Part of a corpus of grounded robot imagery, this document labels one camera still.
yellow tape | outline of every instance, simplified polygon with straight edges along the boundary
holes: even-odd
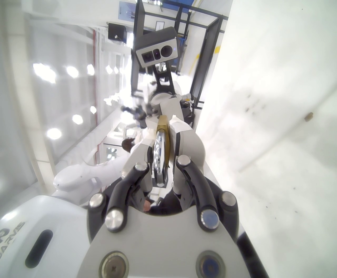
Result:
[[[219,53],[219,51],[220,51],[220,45],[219,45],[219,46],[217,46],[217,47],[215,48],[215,50],[214,50],[214,54],[218,54],[218,53]]]
[[[219,53],[220,47],[221,47],[221,46],[219,45],[219,46],[217,46],[217,47],[215,48],[214,54],[218,54],[218,53]],[[193,68],[194,68],[194,66],[195,66],[195,63],[196,63],[197,60],[199,59],[199,56],[200,56],[200,54],[198,54],[198,55],[196,56],[196,58],[194,59],[194,62],[193,62],[193,64],[192,64],[192,66],[191,66],[191,69],[190,69],[188,75],[191,75],[191,74],[192,74],[192,70],[193,70]]]

ceiling light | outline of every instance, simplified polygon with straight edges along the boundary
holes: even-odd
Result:
[[[94,66],[92,64],[87,65],[87,71],[89,75],[94,75],[95,74]]]
[[[109,65],[107,65],[105,69],[108,74],[112,74],[112,68]]]
[[[103,100],[105,101],[105,103],[106,103],[107,105],[112,106],[112,103],[111,103],[112,99],[111,99],[111,98],[105,98],[105,99],[103,99]]]
[[[76,78],[79,75],[79,71],[72,66],[67,67],[67,73],[72,77],[72,78]]]
[[[91,107],[90,107],[90,112],[91,112],[92,114],[95,114],[95,113],[97,112],[96,107],[95,107],[95,106],[91,106]]]
[[[33,64],[33,69],[35,74],[42,80],[55,84],[56,73],[49,66],[44,64]]]
[[[61,131],[57,128],[51,128],[47,131],[47,136],[53,140],[60,138],[61,135],[62,135]]]
[[[80,125],[83,123],[83,118],[80,116],[80,115],[74,115],[72,117],[72,121],[77,124],[77,125]]]

black metal frame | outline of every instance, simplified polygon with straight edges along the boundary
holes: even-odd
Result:
[[[135,17],[134,17],[134,25],[133,25],[133,37],[137,38],[140,36],[143,36],[144,31],[144,21],[145,21],[145,9],[142,1],[138,1],[136,4],[136,11],[135,11]],[[131,51],[131,96],[133,97],[139,97],[135,94],[136,91],[138,91],[138,75],[139,75],[139,69],[140,66],[138,64],[138,61],[135,57],[136,53],[134,51]]]
[[[216,42],[218,40],[222,19],[217,18],[206,29],[203,45],[201,47],[198,65],[196,66],[190,94],[195,97],[194,105],[197,107],[204,87],[209,66],[212,61]]]
[[[202,44],[198,64],[196,66],[196,70],[194,73],[193,77],[193,82],[191,85],[191,90],[190,94],[194,96],[194,104],[193,107],[195,109],[202,109],[201,107],[198,107],[198,103],[201,103],[199,101],[201,92],[207,77],[208,69],[211,64],[212,58],[213,58],[213,53],[215,50],[215,46],[219,37],[219,33],[224,33],[223,30],[221,30],[221,24],[223,20],[228,20],[227,16],[224,16],[222,14],[218,14],[215,12],[207,11],[204,9],[200,9],[197,7],[189,6],[186,4],[182,3],[177,3],[177,2],[172,2],[169,0],[163,0],[164,4],[169,4],[173,6],[179,7],[177,16],[174,17],[169,17],[169,16],[164,16],[161,14],[155,14],[151,12],[145,12],[143,2],[138,1],[136,4],[136,15],[135,15],[135,21],[134,21],[134,28],[133,28],[133,33],[134,37],[141,36],[143,34],[143,28],[144,28],[144,20],[145,20],[145,15],[147,16],[153,16],[153,17],[158,17],[158,18],[164,18],[168,20],[173,20],[175,22],[174,28],[178,33],[180,23],[185,23],[185,31],[184,34],[181,34],[183,38],[186,38],[187,32],[188,32],[188,26],[193,25],[201,28],[205,28],[205,36],[204,36],[204,41]],[[202,25],[199,23],[191,22],[190,17],[191,17],[191,12],[189,11],[187,20],[182,20],[181,15],[182,15],[182,10],[184,8],[187,8],[189,10],[193,10],[196,12],[204,13],[209,16],[216,17],[217,19],[213,21],[210,25]],[[131,95],[138,97],[136,95],[136,92],[138,91],[137,86],[138,86],[138,73],[139,73],[139,65],[137,59],[134,57],[134,53],[132,53],[132,73],[131,73]]]

black slot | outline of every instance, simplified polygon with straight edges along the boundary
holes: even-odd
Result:
[[[36,242],[32,250],[30,250],[25,265],[28,268],[36,267],[40,260],[42,259],[43,254],[45,253],[51,239],[53,237],[53,232],[51,230],[44,230],[39,237],[37,238]]]

person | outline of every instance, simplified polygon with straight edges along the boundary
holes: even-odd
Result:
[[[130,153],[134,144],[135,138],[126,138],[122,141],[122,148],[124,151]]]

